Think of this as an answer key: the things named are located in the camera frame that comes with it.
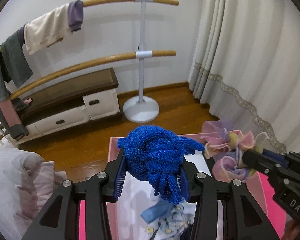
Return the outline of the right human hand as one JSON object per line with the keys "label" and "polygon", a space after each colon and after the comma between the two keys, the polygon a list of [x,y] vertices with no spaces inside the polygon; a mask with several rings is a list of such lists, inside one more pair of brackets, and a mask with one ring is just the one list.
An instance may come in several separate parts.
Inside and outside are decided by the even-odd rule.
{"label": "right human hand", "polygon": [[287,216],[282,240],[300,240],[300,221]]}

